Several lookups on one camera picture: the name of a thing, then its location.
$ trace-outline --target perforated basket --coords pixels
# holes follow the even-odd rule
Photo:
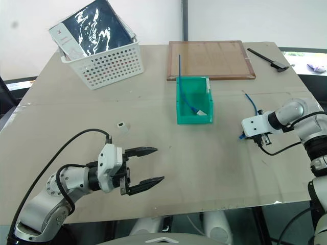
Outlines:
[[[74,61],[67,61],[61,52],[61,61],[68,64],[90,89],[97,89],[144,72],[136,37],[132,44]]]

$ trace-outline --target green box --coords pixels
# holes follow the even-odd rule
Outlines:
[[[184,101],[182,93],[192,107],[207,115],[197,115]],[[176,78],[177,124],[212,124],[213,107],[214,102],[208,77]]]

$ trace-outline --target blue cable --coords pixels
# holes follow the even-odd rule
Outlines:
[[[253,102],[253,100],[251,99],[251,97],[246,93],[245,94],[246,95],[246,97],[249,99],[249,101],[251,101],[251,103],[252,103],[252,105],[253,105],[253,107],[254,107],[254,110],[255,110],[255,115],[257,116],[257,114],[258,114],[258,110],[256,109],[256,106],[255,106],[255,103]],[[239,136],[239,139],[244,139],[246,137],[246,135],[243,133],[243,134],[241,134],[240,136]]]
[[[253,102],[253,100],[250,98],[250,96],[247,93],[245,95],[251,101],[251,103],[252,103],[252,105],[254,107],[254,110],[255,110],[255,115],[257,116],[258,110],[256,109],[255,103]]]
[[[196,114],[198,113],[198,110],[196,108],[194,108],[193,106],[190,105],[190,103],[188,102],[188,100],[186,99],[186,96],[185,94],[183,93],[183,89],[182,89],[182,79],[181,79],[181,74],[180,74],[180,71],[181,71],[181,62],[180,62],[180,55],[178,56],[179,58],[179,90],[180,90],[180,94],[182,96],[182,99],[184,100],[184,102],[188,105],[188,107],[190,107],[190,109]]]

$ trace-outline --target beige table surface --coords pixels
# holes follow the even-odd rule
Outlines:
[[[272,42],[245,47],[287,64]],[[303,146],[270,157],[252,142],[239,140],[241,120],[253,116],[245,97],[258,109],[275,110],[291,97],[312,96],[292,69],[277,73],[249,54],[255,80],[212,81],[214,123],[177,125],[176,87],[166,82],[168,46],[141,46],[146,71],[115,84],[89,90],[55,53],[0,132],[0,225],[11,222],[26,190],[73,135],[99,128],[113,135],[124,149],[153,146],[158,152],[130,158],[132,184],[158,176],[165,179],[146,192],[120,196],[97,191],[83,197],[67,222],[94,222],[308,200],[307,183],[314,177]],[[116,123],[130,130],[123,134]],[[272,135],[279,150],[299,141],[292,133]],[[89,133],[57,158],[32,192],[36,195],[49,175],[67,163],[97,160],[104,137]]]

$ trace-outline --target robotic arm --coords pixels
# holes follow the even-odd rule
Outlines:
[[[316,176],[309,182],[308,191],[323,215],[316,227],[314,244],[327,244],[327,113],[314,99],[290,99],[274,112],[260,111],[258,116],[242,120],[242,127],[246,139],[253,139],[260,148],[271,144],[269,134],[294,130],[298,135]]]
[[[130,173],[126,167],[129,157],[155,151],[156,148],[140,147],[123,153],[122,148],[106,143],[98,161],[86,166],[68,164],[61,167],[49,177],[44,189],[27,203],[15,226],[14,236],[8,236],[7,244],[51,241],[74,211],[74,203],[93,191],[101,189],[109,193],[119,187],[121,195],[133,195],[158,184],[164,177],[143,180],[130,187]]]

